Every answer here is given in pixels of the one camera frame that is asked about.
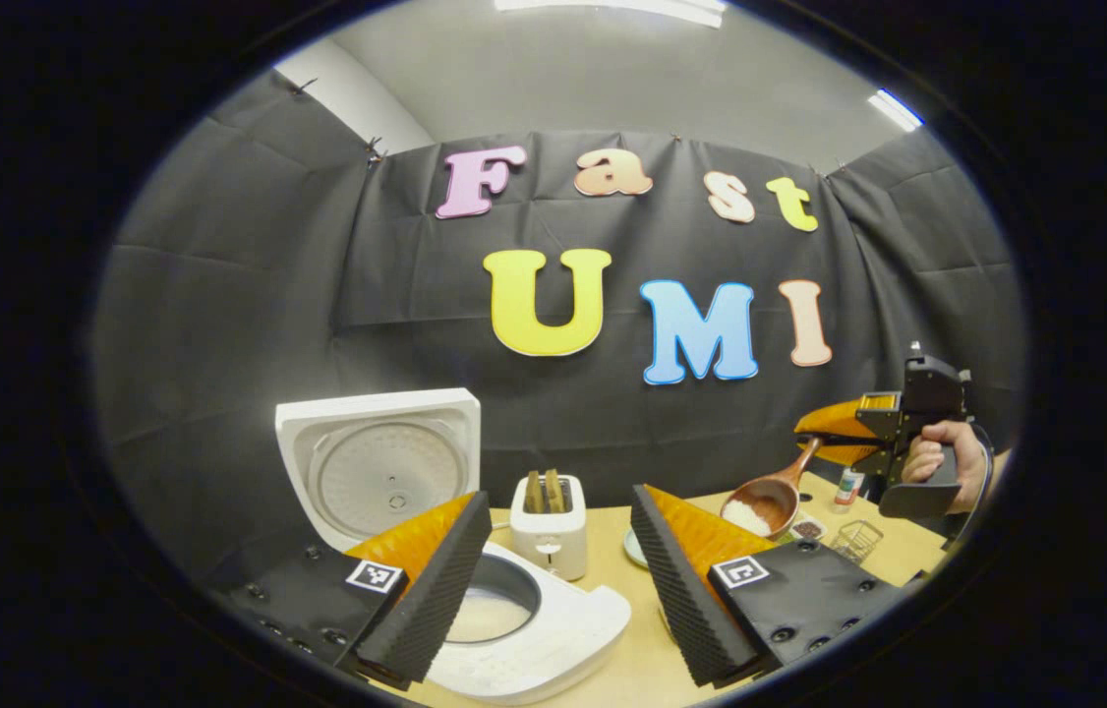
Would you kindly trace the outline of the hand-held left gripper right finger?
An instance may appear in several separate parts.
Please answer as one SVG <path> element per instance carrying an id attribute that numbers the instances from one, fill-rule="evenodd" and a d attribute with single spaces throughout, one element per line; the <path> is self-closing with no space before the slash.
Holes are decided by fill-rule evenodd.
<path id="1" fill-rule="evenodd" d="M 630 524 L 699 686 L 778 671 L 904 595 L 818 541 L 775 544 L 649 485 L 631 489 Z"/>

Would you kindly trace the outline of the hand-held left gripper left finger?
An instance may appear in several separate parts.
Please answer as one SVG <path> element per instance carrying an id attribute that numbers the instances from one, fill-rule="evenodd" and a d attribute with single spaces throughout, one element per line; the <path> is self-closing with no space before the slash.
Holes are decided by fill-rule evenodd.
<path id="1" fill-rule="evenodd" d="M 444 645 L 492 535 L 477 490 L 401 521 L 346 552 L 306 544 L 224 574 L 236 616 L 308 659 L 405 689 Z"/>

